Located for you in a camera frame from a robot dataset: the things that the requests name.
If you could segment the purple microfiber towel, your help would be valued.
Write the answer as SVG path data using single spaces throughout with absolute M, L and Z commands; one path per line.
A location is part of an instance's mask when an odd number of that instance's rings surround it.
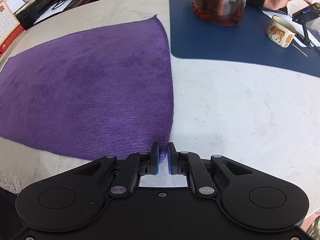
M 125 159 L 164 147 L 173 114 L 168 38 L 156 16 L 56 38 L 1 71 L 1 136 L 38 150 Z

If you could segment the blue table mat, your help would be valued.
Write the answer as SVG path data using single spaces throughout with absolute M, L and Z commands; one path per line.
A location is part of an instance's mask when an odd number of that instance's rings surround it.
M 254 7 L 246 7 L 242 21 L 233 26 L 209 23 L 192 10 L 188 0 L 169 0 L 171 53 L 180 59 L 222 60 L 260 64 L 319 76 L 319 53 L 287 48 L 266 35 L 270 18 Z

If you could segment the ceramic horse pattern cup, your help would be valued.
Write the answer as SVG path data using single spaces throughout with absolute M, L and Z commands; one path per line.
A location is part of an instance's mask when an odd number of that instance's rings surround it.
M 266 35 L 282 48 L 287 48 L 296 35 L 295 28 L 279 16 L 273 15 L 266 29 Z

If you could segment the white paper sheet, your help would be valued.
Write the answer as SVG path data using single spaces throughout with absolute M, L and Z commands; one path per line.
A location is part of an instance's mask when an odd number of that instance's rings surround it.
M 56 14 L 63 12 L 73 0 L 63 0 L 49 7 L 34 23 L 38 24 Z

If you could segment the black printer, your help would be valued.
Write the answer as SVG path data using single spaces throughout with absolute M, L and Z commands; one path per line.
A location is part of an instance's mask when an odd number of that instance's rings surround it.
M 14 15 L 24 30 L 30 29 L 36 20 L 59 0 L 31 0 L 18 9 Z

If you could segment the red desk calendar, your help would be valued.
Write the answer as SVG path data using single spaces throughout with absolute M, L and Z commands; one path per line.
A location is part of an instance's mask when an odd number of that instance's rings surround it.
M 0 37 L 1 37 L 1 56 L 6 52 L 9 46 L 24 31 L 22 25 L 13 14 L 5 0 L 1 0 L 0 12 Z

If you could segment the phone on stand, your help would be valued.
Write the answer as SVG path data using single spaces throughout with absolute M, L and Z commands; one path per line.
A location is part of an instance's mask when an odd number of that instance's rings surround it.
M 303 34 L 300 34 L 299 32 L 296 33 L 296 37 L 300 42 L 302 42 L 304 45 L 306 45 L 308 48 L 315 48 L 317 52 L 319 53 L 319 49 L 308 35 L 308 28 L 307 23 L 310 21 L 313 21 L 315 19 L 319 18 L 319 3 L 313 3 L 312 5 L 309 5 L 305 7 L 304 9 L 301 9 L 297 12 L 295 12 L 292 15 L 293 22 L 296 22 L 303 27 Z

